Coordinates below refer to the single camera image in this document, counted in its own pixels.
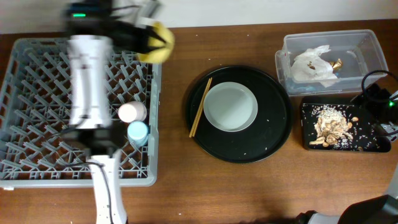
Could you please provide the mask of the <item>yellow plastic bowl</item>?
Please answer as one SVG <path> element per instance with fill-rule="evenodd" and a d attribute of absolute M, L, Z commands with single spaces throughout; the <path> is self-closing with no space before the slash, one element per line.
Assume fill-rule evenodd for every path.
<path fill-rule="evenodd" d="M 161 22 L 154 22 L 147 28 L 149 33 L 144 41 L 144 49 L 137 55 L 144 63 L 164 63 L 171 55 L 175 37 Z"/>

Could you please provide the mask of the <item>gold foil wrapper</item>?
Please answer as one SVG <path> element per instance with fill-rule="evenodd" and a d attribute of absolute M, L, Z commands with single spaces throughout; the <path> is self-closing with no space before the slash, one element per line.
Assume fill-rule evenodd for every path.
<path fill-rule="evenodd" d="M 341 70 L 343 67 L 343 61 L 339 58 L 337 61 L 330 62 L 330 65 L 334 72 Z"/>

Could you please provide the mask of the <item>pink plastic cup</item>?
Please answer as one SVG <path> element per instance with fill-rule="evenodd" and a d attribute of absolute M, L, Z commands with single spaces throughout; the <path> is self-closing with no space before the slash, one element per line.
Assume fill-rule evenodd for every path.
<path fill-rule="evenodd" d="M 144 121 L 147 117 L 147 108 L 139 101 L 131 101 L 119 107 L 118 116 L 125 123 Z"/>

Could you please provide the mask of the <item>white paper napkin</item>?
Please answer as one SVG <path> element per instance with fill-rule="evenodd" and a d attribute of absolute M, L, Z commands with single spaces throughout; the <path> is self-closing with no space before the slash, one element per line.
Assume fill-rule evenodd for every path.
<path fill-rule="evenodd" d="M 320 57 L 321 54 L 329 51 L 329 45 L 322 45 L 314 49 L 307 49 L 304 53 L 296 56 L 290 69 L 293 80 L 299 83 L 318 81 L 325 88 L 334 85 L 338 78 L 333 73 L 333 67 L 330 62 Z"/>

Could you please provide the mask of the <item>light blue plastic cup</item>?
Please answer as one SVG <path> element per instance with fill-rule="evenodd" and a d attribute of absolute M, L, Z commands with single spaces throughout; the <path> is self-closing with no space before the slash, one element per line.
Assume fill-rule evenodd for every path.
<path fill-rule="evenodd" d="M 145 146 L 148 142 L 149 127 L 142 121 L 133 121 L 127 127 L 129 142 L 137 147 Z"/>

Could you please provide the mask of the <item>grey round plate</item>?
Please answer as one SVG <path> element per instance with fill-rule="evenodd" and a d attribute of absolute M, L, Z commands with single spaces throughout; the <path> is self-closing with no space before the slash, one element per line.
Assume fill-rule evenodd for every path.
<path fill-rule="evenodd" d="M 231 133 L 248 128 L 254 122 L 258 108 L 254 93 L 236 82 L 223 82 L 212 87 L 203 105 L 210 124 Z"/>

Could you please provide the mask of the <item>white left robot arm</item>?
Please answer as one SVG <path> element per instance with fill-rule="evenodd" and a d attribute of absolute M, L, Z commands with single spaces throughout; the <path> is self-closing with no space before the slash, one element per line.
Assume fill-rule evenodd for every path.
<path fill-rule="evenodd" d="M 88 168 L 93 181 L 97 223 L 127 223 L 119 184 L 123 125 L 112 120 L 106 66 L 113 47 L 148 55 L 172 44 L 147 22 L 159 1 L 78 1 L 63 19 L 72 84 L 69 127 L 60 133 L 68 144 L 87 153 L 70 168 Z"/>

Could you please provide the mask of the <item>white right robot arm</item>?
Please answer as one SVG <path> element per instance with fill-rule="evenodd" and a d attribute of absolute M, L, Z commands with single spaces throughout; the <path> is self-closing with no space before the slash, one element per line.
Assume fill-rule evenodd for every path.
<path fill-rule="evenodd" d="M 376 83 L 352 100 L 306 96 L 300 105 L 303 146 L 315 150 L 388 152 L 397 134 L 397 95 Z M 296 223 L 397 223 L 397 176 L 383 196 L 349 206 L 340 216 L 308 211 Z"/>

